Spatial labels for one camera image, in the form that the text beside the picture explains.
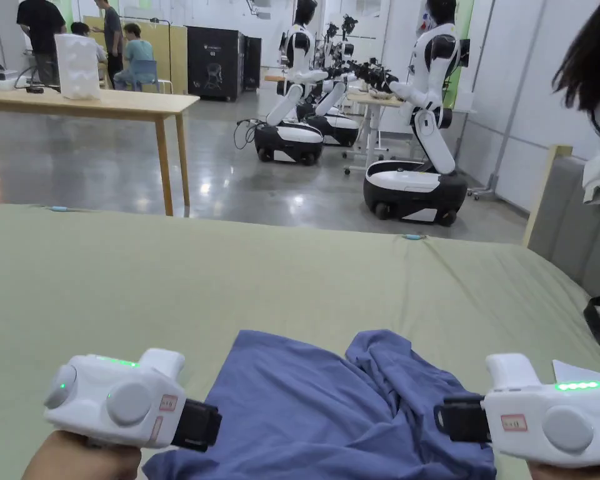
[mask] black cabinet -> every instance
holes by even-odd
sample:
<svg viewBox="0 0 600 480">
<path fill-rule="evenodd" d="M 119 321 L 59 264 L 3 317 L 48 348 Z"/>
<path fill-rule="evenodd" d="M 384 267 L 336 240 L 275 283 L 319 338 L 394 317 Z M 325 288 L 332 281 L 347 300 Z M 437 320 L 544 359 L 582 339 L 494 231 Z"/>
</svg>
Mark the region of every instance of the black cabinet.
<svg viewBox="0 0 600 480">
<path fill-rule="evenodd" d="M 189 94 L 231 101 L 244 85 L 245 36 L 237 30 L 187 27 Z"/>
<path fill-rule="evenodd" d="M 263 39 L 246 37 L 244 52 L 244 89 L 255 90 L 259 88 L 259 75 L 263 59 Z"/>
</svg>

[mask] robot shoulder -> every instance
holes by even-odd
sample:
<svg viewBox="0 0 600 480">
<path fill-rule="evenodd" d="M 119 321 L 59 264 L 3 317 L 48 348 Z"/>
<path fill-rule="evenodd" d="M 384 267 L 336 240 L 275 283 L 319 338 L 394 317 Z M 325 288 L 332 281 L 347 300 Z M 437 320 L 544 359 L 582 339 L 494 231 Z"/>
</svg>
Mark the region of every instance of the robot shoulder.
<svg viewBox="0 0 600 480">
<path fill-rule="evenodd" d="M 449 59 L 456 53 L 457 39 L 453 35 L 437 35 L 431 41 L 431 59 Z"/>
<path fill-rule="evenodd" d="M 302 31 L 296 32 L 291 37 L 294 49 L 302 49 L 304 53 L 308 53 L 311 48 L 311 39 Z"/>
</svg>

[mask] man in black shirt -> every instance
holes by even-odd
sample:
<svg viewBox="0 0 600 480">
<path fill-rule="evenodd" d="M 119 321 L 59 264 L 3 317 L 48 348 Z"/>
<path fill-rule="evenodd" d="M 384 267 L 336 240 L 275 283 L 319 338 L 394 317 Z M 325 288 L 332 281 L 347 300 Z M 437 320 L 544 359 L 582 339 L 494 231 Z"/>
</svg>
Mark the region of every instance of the man in black shirt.
<svg viewBox="0 0 600 480">
<path fill-rule="evenodd" d="M 24 0 L 17 8 L 17 24 L 31 38 L 40 81 L 45 85 L 57 85 L 58 56 L 54 35 L 66 33 L 60 10 L 46 0 Z"/>
<path fill-rule="evenodd" d="M 115 8 L 109 4 L 109 0 L 95 0 L 98 8 L 104 10 L 104 30 L 93 28 L 97 33 L 104 33 L 104 42 L 107 46 L 107 70 L 111 87 L 115 88 L 113 77 L 124 69 L 122 64 L 122 24 Z"/>
</svg>

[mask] human hand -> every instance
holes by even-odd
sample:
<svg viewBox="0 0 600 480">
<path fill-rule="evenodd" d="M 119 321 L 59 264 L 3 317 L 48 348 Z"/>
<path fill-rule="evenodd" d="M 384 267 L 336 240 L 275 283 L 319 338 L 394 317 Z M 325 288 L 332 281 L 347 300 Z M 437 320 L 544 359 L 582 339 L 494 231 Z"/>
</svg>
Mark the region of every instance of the human hand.
<svg viewBox="0 0 600 480">
<path fill-rule="evenodd" d="M 31 459 L 22 480 L 134 480 L 139 449 L 87 447 L 87 438 L 54 431 Z"/>
<path fill-rule="evenodd" d="M 533 480 L 600 480 L 600 466 L 572 470 L 530 462 L 529 472 Z"/>
</svg>

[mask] green bed sheet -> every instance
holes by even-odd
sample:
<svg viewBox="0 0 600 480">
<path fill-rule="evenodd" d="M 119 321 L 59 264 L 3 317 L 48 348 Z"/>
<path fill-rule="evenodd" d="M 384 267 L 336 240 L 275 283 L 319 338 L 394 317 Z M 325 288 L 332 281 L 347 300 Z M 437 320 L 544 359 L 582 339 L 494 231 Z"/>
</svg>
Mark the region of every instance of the green bed sheet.
<svg viewBox="0 0 600 480">
<path fill-rule="evenodd" d="M 181 351 L 204 399 L 240 329 L 344 354 L 388 328 L 484 393 L 491 353 L 528 355 L 546 382 L 554 358 L 600 371 L 587 300 L 515 245 L 0 206 L 0 478 L 19 478 L 51 430 L 43 397 L 75 354 Z M 519 460 L 497 466 L 528 477 Z"/>
</svg>

